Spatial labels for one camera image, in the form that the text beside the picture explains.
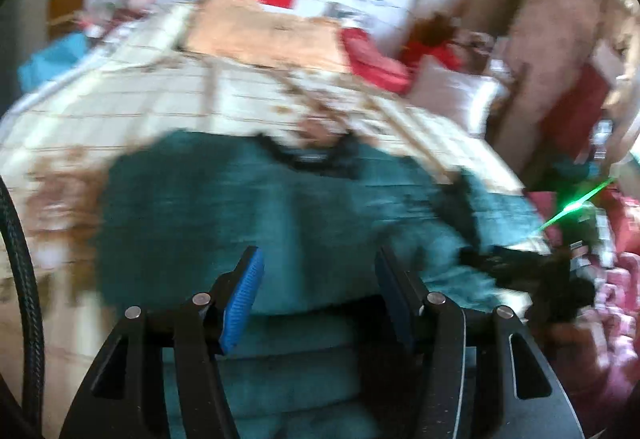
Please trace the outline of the white satin pillow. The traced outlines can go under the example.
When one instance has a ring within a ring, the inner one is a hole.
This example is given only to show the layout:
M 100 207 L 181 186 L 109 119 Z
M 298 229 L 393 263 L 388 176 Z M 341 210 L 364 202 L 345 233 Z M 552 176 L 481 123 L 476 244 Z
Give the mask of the white satin pillow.
M 455 72 L 425 55 L 407 100 L 452 120 L 470 136 L 484 138 L 491 107 L 508 95 L 506 86 L 494 77 Z

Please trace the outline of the floral cream bedspread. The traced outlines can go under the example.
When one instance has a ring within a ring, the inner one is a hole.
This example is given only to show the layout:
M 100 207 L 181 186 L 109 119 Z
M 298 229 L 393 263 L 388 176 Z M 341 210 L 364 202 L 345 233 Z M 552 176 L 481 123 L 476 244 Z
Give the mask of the floral cream bedspread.
M 529 210 L 521 181 L 476 136 L 452 120 L 348 74 L 273 70 L 180 51 L 193 9 L 178 3 L 122 29 L 70 72 L 18 101 L 1 123 L 1 174 L 26 234 L 42 290 L 46 388 L 42 429 L 56 437 L 98 349 L 106 314 L 93 287 L 89 229 L 96 212 L 81 198 L 48 197 L 52 225 L 36 213 L 41 185 L 58 172 L 90 181 L 118 157 L 177 129 L 302 143 L 299 121 L 355 130 L 388 154 L 415 159 L 437 182 L 460 169 Z

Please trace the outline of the red pillow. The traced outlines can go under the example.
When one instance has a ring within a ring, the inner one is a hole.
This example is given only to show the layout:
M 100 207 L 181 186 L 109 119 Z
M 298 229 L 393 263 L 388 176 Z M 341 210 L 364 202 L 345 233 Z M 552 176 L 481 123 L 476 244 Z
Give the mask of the red pillow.
M 382 54 L 360 28 L 341 30 L 341 40 L 352 72 L 373 86 L 403 95 L 410 84 L 407 66 Z

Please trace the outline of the dark green puffer jacket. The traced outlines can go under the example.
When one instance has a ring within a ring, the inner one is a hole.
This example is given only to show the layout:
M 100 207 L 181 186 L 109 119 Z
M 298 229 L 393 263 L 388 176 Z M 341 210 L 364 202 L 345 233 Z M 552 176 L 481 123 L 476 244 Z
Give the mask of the dark green puffer jacket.
M 462 307 L 495 307 L 460 251 L 523 242 L 539 227 L 521 195 L 466 170 L 439 184 L 415 160 L 343 136 L 299 151 L 268 136 L 176 131 L 119 157 L 96 236 L 104 303 L 176 307 L 248 246 L 265 274 L 239 344 L 219 365 L 244 438 L 393 438 L 404 350 L 373 263 L 401 266 Z

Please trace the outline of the blue paper bag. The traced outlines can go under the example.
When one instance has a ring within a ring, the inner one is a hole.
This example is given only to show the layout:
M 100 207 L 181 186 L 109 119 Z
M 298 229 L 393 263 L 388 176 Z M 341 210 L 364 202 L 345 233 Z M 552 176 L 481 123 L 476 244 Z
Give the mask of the blue paper bag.
M 72 32 L 32 54 L 17 69 L 21 92 L 30 93 L 73 68 L 89 51 L 88 38 Z

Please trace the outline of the plush pig red hat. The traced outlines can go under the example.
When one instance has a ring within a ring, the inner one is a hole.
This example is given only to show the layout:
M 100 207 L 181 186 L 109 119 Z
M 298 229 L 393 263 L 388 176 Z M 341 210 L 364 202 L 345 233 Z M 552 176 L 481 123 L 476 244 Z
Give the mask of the plush pig red hat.
M 120 25 L 147 17 L 154 12 L 155 3 L 156 0 L 120 0 L 115 6 L 111 23 Z

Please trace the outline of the maroon velvet blanket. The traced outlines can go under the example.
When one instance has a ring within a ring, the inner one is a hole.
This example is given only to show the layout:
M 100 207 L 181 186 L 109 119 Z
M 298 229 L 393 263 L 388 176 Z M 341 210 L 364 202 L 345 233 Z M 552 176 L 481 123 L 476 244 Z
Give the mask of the maroon velvet blanket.
M 568 318 L 528 317 L 588 437 L 613 425 L 639 384 L 639 203 L 610 188 L 599 197 L 556 224 L 565 246 L 585 248 L 594 291 Z

